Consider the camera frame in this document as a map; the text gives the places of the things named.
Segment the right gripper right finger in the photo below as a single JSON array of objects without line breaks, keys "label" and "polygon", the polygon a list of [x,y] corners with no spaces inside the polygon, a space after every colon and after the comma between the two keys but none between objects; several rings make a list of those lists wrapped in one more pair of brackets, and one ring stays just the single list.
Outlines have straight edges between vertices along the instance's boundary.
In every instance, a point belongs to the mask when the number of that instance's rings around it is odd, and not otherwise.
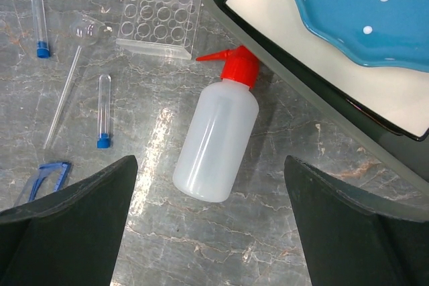
[{"label": "right gripper right finger", "polygon": [[313,285],[428,284],[428,211],[291,155],[284,178]]}]

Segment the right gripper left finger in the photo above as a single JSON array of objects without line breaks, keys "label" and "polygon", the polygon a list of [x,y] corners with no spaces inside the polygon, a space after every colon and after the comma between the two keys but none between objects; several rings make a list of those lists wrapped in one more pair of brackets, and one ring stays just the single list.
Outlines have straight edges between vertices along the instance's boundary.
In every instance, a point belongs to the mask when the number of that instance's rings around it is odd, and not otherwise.
[{"label": "right gripper left finger", "polygon": [[109,285],[137,178],[127,155],[1,212],[2,285]]}]

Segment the red cap wash bottle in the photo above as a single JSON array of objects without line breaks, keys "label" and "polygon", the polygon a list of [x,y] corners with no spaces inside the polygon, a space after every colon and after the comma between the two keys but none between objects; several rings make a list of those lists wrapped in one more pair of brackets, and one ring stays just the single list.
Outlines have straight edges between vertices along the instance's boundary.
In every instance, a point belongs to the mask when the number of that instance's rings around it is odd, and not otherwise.
[{"label": "red cap wash bottle", "polygon": [[200,94],[172,179],[185,194],[205,202],[224,202],[243,160],[259,105],[251,93],[259,60],[245,46],[201,56],[222,60],[219,82]]}]

